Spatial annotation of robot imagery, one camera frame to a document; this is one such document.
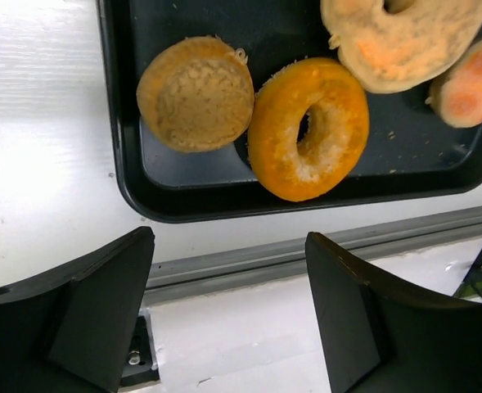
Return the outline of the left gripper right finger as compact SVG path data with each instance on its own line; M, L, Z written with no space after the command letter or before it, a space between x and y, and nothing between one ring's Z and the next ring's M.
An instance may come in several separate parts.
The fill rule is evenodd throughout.
M305 257L334 392L482 392L482 303L420 287L310 233Z

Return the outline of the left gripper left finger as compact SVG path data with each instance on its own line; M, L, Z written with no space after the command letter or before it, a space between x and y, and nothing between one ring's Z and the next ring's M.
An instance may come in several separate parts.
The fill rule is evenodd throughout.
M154 239L139 227L0 287L0 392L116 392Z

